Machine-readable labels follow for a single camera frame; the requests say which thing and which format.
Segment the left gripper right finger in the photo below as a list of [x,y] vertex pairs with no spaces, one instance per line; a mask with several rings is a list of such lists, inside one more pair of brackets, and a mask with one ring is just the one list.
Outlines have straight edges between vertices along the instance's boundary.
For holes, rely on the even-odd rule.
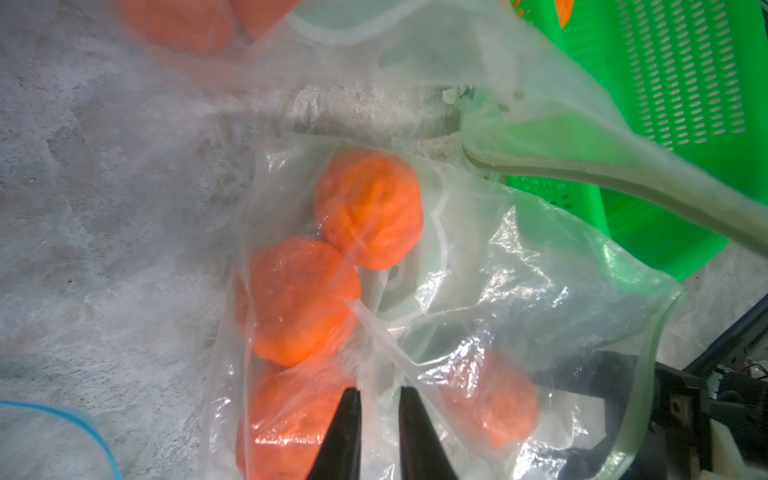
[[414,387],[400,390],[398,427],[402,480],[458,479]]

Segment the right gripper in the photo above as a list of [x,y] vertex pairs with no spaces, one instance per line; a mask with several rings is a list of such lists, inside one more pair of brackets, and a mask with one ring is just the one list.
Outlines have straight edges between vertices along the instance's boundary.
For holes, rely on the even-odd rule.
[[[590,449],[565,450],[560,478],[593,479],[606,465],[619,417],[629,410],[629,373],[637,362],[635,355],[597,352],[534,373],[537,385],[598,398],[605,406],[605,438]],[[727,372],[717,386],[707,386],[716,372],[710,354],[683,371],[655,365],[647,429],[624,478],[687,479],[712,470],[717,424],[726,427],[748,464],[767,465],[767,382]]]

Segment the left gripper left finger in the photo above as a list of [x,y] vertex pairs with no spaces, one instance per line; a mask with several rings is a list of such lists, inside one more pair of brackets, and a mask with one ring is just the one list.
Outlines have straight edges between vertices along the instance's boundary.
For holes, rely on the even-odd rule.
[[359,480],[362,403],[356,388],[344,390],[307,480]]

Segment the green-zip clear bag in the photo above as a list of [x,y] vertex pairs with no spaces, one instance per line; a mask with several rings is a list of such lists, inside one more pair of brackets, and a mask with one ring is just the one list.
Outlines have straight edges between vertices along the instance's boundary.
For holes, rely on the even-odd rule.
[[259,248],[318,231],[312,198],[350,148],[391,153],[419,178],[425,224],[414,249],[365,272],[356,343],[373,408],[366,436],[397,431],[397,389],[415,387],[462,479],[562,479],[564,452],[606,436],[601,399],[534,383],[597,352],[635,355],[629,410],[606,465],[618,479],[647,429],[658,344],[685,293],[610,236],[510,177],[594,185],[656,205],[711,233],[767,249],[758,202],[635,132],[608,90],[511,1],[304,1],[227,64],[237,78],[363,80],[457,91],[455,135],[368,140],[271,135],[235,221],[237,254],[211,362],[200,475],[245,479],[235,439],[261,362],[234,318],[234,283]]

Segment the blue-zip clear bag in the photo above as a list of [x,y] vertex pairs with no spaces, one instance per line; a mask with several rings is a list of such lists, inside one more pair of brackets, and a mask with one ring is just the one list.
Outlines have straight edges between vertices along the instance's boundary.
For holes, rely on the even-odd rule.
[[1,402],[3,479],[121,479],[93,419],[40,402]]

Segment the orange taken out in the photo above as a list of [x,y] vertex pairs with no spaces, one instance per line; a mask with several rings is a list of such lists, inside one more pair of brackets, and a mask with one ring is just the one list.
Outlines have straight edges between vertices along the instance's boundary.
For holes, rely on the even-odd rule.
[[571,18],[574,0],[555,0],[554,3],[559,26],[561,29],[564,29]]

